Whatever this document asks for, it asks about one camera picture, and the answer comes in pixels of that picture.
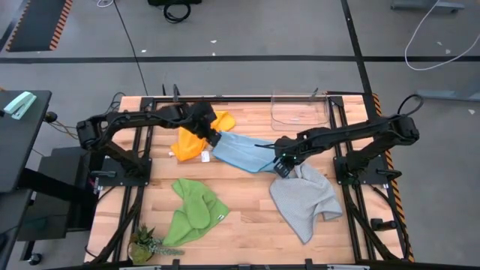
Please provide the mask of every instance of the artificial plant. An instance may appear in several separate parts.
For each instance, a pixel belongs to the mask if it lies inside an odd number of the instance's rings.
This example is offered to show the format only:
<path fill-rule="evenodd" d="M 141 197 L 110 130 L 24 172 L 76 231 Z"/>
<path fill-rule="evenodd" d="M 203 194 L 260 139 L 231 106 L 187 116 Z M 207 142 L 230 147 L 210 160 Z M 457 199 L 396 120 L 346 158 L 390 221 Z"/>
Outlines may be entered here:
<path fill-rule="evenodd" d="M 142 264 L 152 258 L 153 254 L 183 255 L 183 250 L 161 247 L 162 241 L 153 237 L 155 228 L 148 229 L 145 224 L 136 229 L 130 237 L 130 258 L 134 264 Z"/>

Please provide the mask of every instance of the clear plastic container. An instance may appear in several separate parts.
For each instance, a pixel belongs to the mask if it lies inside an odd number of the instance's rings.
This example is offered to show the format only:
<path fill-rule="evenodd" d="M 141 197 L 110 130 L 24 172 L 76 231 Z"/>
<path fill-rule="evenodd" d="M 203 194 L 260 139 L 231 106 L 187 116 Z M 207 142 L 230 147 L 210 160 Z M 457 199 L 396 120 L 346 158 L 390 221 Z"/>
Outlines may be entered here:
<path fill-rule="evenodd" d="M 274 91 L 271 96 L 271 128 L 275 131 L 304 131 L 329 127 L 329 102 L 318 90 L 306 93 Z"/>

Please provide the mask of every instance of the gray floor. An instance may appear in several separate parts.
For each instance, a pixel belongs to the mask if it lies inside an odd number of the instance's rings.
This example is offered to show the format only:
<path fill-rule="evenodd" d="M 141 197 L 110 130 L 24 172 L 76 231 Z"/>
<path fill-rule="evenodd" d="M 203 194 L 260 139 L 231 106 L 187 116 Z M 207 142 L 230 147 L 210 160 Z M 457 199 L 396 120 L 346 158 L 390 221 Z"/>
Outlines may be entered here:
<path fill-rule="evenodd" d="M 132 56 L 114 7 L 97 8 L 94 0 L 74 1 L 59 47 L 53 52 L 10 53 L 2 58 Z M 456 55 L 470 46 L 480 30 L 480 3 L 465 1 L 456 15 L 427 19 L 411 56 Z M 0 0 L 3 32 L 20 0 Z M 423 13 L 392 11 L 389 1 L 349 0 L 364 56 L 402 56 Z M 347 25 L 338 0 L 205 0 L 192 8 L 188 21 L 165 22 L 146 1 L 118 0 L 118 7 L 139 56 L 338 55 L 352 56 Z M 480 45 L 470 53 L 480 55 Z M 414 63 L 426 66 L 434 63 Z M 271 94 L 273 91 L 322 90 L 362 92 L 356 63 L 325 61 L 142 63 L 150 95 L 161 83 L 176 83 L 183 95 Z M 454 63 L 427 72 L 404 63 L 367 63 L 373 92 L 385 114 L 418 89 L 461 89 L 480 74 L 480 63 Z M 117 91 L 143 95 L 134 63 L 0 64 L 0 86 L 11 90 L 49 89 L 50 109 L 68 125 L 102 113 Z M 480 266 L 480 211 L 476 184 L 480 176 L 480 103 L 427 101 L 414 116 L 421 139 L 393 150 L 403 172 L 399 180 L 415 258 L 419 262 Z M 35 149 L 48 155 L 55 147 L 75 146 L 50 126 L 43 126 Z M 28 166 L 36 169 L 32 153 Z M 88 233 L 42 241 L 35 252 L 45 255 L 31 269 L 80 264 Z M 17 245 L 9 269 L 27 269 Z"/>

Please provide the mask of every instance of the green cloth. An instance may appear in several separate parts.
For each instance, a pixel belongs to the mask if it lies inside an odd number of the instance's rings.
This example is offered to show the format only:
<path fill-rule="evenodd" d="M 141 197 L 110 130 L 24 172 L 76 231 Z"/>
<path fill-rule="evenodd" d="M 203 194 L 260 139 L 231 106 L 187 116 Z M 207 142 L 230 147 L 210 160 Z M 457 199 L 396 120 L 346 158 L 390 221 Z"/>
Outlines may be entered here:
<path fill-rule="evenodd" d="M 164 246 L 176 247 L 201 238 L 230 212 L 213 191 L 198 181 L 180 178 L 172 187 L 183 205 L 173 214 Z"/>

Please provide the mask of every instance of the floor mat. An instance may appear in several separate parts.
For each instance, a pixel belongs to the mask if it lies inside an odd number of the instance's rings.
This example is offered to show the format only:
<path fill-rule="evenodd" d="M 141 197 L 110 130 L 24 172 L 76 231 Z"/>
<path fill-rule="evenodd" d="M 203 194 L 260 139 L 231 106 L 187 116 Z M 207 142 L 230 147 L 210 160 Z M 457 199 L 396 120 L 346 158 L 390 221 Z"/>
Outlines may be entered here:
<path fill-rule="evenodd" d="M 55 50 L 59 45 L 72 0 L 30 0 L 6 47 L 8 52 Z"/>

